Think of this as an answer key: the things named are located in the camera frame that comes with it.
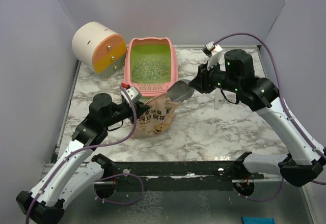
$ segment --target white cylindrical container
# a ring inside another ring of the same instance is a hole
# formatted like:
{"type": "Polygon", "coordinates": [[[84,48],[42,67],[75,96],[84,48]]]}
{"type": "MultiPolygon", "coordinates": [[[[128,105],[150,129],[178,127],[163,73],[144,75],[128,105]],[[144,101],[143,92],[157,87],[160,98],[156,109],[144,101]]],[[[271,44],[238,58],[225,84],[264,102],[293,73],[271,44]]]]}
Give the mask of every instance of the white cylindrical container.
{"type": "Polygon", "coordinates": [[[124,38],[98,22],[82,26],[72,38],[76,58],[102,78],[123,67],[127,53],[124,38]]]}

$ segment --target beige bag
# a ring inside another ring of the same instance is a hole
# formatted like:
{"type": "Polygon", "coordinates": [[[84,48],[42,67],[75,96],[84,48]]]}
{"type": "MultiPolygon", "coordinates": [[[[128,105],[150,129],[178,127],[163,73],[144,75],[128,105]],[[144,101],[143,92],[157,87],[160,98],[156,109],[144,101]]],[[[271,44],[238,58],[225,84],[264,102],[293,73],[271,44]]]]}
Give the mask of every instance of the beige bag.
{"type": "Polygon", "coordinates": [[[174,111],[181,103],[171,102],[166,93],[147,101],[145,104],[151,108],[139,117],[136,130],[131,137],[145,138],[166,132],[176,117],[174,111]]]}

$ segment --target blue object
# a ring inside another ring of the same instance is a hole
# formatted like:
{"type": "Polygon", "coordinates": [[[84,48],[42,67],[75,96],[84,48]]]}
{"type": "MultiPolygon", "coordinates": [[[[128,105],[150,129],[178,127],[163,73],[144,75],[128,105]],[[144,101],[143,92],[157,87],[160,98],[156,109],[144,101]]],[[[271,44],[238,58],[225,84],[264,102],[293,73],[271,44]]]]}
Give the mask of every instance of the blue object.
{"type": "Polygon", "coordinates": [[[243,224],[275,224],[273,218],[242,217],[243,224]]]}

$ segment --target marble tabletop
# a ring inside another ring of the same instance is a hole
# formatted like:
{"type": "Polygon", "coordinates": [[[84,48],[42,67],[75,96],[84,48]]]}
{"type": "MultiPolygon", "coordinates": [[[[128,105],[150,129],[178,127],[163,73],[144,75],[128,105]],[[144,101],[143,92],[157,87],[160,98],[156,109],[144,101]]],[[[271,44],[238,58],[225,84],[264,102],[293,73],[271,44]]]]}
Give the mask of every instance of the marble tabletop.
{"type": "MultiPolygon", "coordinates": [[[[253,57],[256,75],[264,76],[257,50],[252,48],[245,51],[253,57]]],[[[192,79],[197,74],[198,65],[206,60],[206,56],[198,49],[177,48],[177,57],[180,79],[192,79]]],[[[221,69],[224,69],[224,55],[220,64],[221,69]]],[[[80,66],[59,157],[76,126],[88,114],[92,98],[104,92],[109,93],[114,102],[120,103],[119,84],[122,82],[123,70],[119,70],[114,77],[102,80],[84,64],[80,66]]],[[[233,96],[227,95],[229,99],[233,99],[233,96]]],[[[195,92],[191,99],[182,103],[176,114],[169,130],[161,135],[129,139],[119,145],[98,148],[93,154],[101,153],[114,161],[195,161],[234,160],[245,151],[259,154],[287,153],[285,145],[270,126],[247,106],[222,100],[219,108],[214,109],[214,92],[195,92]]],[[[130,130],[128,121],[119,130],[110,132],[103,143],[122,139],[130,130]]]]}

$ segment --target green litter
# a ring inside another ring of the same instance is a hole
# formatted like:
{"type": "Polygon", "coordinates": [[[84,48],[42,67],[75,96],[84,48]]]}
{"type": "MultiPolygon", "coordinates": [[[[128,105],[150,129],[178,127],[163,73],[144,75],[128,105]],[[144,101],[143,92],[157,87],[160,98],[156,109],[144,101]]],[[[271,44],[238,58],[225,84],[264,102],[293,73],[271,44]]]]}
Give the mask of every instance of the green litter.
{"type": "Polygon", "coordinates": [[[143,44],[130,52],[131,82],[166,83],[171,80],[171,50],[168,45],[143,44]]]}

